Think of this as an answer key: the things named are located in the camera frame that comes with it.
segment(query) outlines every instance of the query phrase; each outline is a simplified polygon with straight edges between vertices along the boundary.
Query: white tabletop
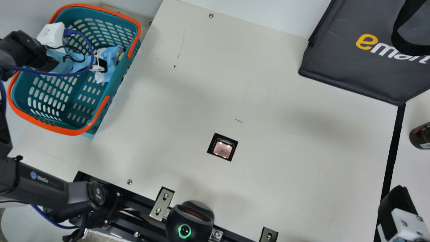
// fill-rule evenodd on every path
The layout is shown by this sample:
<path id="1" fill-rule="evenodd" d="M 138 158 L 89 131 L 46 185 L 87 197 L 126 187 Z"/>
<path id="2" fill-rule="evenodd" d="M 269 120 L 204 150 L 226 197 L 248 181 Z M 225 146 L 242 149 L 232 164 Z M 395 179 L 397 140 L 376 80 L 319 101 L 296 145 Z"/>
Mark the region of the white tabletop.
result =
<path id="1" fill-rule="evenodd" d="M 371 241 L 397 107 L 299 76 L 304 38 L 209 13 L 164 0 L 79 170 L 255 241 Z"/>
<path id="2" fill-rule="evenodd" d="M 391 188 L 406 186 L 418 214 L 430 226 L 430 150 L 415 148 L 409 141 L 412 129 L 430 121 L 430 92 L 425 92 L 406 103 L 399 150 L 394 165 Z"/>

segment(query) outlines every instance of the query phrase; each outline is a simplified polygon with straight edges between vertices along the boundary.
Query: teal plastic basket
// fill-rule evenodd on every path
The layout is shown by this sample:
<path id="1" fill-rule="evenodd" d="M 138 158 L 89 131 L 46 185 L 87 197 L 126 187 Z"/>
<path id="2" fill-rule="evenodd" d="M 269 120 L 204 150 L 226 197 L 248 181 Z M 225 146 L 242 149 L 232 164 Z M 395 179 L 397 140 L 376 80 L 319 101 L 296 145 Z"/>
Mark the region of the teal plastic basket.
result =
<path id="1" fill-rule="evenodd" d="M 9 86 L 12 109 L 22 118 L 66 135 L 95 134 L 140 47 L 139 23 L 121 13 L 86 4 L 60 8 L 50 23 L 63 22 L 82 32 L 94 52 L 121 45 L 126 51 L 109 82 L 96 83 L 93 72 L 73 77 L 17 73 Z M 79 35 L 67 43 L 89 54 Z"/>

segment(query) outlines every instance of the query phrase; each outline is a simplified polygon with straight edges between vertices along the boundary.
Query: black mark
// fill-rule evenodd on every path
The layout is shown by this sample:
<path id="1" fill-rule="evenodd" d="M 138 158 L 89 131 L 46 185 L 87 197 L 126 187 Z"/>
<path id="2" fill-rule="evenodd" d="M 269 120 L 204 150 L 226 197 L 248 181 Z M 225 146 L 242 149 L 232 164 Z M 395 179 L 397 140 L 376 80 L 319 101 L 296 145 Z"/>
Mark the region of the black mark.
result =
<path id="1" fill-rule="evenodd" d="M 182 44 L 181 44 L 181 50 L 179 51 L 179 55 L 176 59 L 179 59 L 182 53 L 182 47 L 184 46 L 184 40 L 185 40 L 185 29 L 184 29 L 184 35 L 182 36 Z"/>

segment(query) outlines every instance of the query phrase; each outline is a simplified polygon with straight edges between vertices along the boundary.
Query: screw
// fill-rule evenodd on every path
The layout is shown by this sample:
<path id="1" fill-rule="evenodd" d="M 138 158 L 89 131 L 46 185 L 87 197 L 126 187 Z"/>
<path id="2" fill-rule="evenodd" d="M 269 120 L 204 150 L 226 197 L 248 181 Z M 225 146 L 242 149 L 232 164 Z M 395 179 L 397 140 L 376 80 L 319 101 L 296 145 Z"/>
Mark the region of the screw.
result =
<path id="1" fill-rule="evenodd" d="M 221 234 L 218 231 L 214 232 L 214 236 L 215 238 L 219 239 L 219 237 L 221 236 Z"/>

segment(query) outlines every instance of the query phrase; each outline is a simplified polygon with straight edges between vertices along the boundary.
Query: bag handle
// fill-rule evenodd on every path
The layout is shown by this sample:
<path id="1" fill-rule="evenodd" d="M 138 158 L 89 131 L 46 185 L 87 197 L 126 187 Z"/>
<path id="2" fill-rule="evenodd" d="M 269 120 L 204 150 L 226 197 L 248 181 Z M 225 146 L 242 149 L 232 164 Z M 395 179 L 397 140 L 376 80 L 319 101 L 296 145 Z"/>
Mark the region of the bag handle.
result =
<path id="1" fill-rule="evenodd" d="M 430 55 L 430 45 L 419 45 L 408 42 L 399 34 L 399 28 L 404 25 L 427 0 L 406 0 L 394 22 L 391 43 L 403 54 L 410 56 Z"/>

